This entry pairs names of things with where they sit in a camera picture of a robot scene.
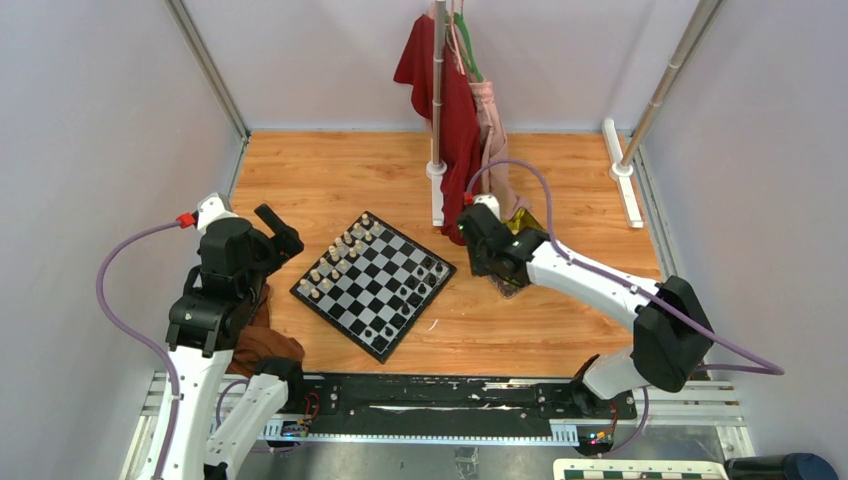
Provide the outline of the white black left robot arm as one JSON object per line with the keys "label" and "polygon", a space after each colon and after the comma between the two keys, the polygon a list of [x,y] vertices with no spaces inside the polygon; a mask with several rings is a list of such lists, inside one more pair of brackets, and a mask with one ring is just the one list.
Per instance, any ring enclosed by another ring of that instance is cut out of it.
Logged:
{"label": "white black left robot arm", "polygon": [[277,412],[298,411],[306,400],[297,359],[261,359],[245,393],[217,429],[211,427],[219,387],[238,339],[258,312],[267,279],[304,249],[298,232],[266,204],[255,214],[265,234],[225,207],[204,201],[194,216],[202,236],[200,262],[186,277],[169,311],[166,379],[143,479],[232,479]]}

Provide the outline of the yellow metal tin tray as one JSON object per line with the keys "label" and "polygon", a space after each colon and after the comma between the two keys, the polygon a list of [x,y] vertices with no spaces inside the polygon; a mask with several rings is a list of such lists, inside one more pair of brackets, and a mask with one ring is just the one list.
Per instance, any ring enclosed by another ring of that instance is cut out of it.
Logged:
{"label": "yellow metal tin tray", "polygon": [[[504,223],[509,227],[513,234],[518,234],[525,228],[533,228],[544,234],[547,233],[545,227],[525,207],[518,208],[512,217],[505,220]],[[515,282],[503,280],[496,275],[489,275],[488,280],[498,294],[506,300],[516,297],[525,289],[525,286],[520,286]]]}

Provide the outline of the black white chessboard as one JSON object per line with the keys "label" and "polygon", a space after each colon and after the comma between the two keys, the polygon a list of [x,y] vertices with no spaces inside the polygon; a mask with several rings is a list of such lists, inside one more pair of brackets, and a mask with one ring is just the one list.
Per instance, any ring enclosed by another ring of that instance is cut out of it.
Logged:
{"label": "black white chessboard", "polygon": [[453,264],[364,211],[290,294],[384,364],[455,273]]}

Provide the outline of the black pieces set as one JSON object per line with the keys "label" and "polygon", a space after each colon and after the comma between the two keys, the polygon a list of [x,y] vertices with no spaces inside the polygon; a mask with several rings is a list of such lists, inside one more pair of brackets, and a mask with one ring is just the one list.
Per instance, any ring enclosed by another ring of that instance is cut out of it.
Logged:
{"label": "black pieces set", "polygon": [[[418,266],[427,270],[423,278],[415,275]],[[402,265],[391,274],[374,266],[367,267],[355,280],[355,285],[362,289],[356,297],[362,310],[350,325],[352,335],[372,355],[387,356],[414,326],[454,272],[452,266],[431,257],[414,262],[410,269]],[[433,287],[426,283],[426,277],[430,274],[438,279]],[[414,289],[404,284],[411,276],[418,280]],[[397,294],[401,286],[408,289],[407,296]]]}

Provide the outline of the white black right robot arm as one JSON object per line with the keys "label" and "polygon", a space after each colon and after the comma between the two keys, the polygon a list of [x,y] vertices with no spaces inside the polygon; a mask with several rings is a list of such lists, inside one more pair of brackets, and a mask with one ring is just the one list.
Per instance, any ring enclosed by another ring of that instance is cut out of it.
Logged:
{"label": "white black right robot arm", "polygon": [[615,397],[641,387],[681,391],[714,344],[693,287],[680,277],[656,282],[629,276],[538,229],[514,233],[483,204],[467,206],[457,226],[474,275],[563,293],[631,332],[630,347],[591,357],[562,393],[550,396],[555,407],[574,416],[599,417]]}

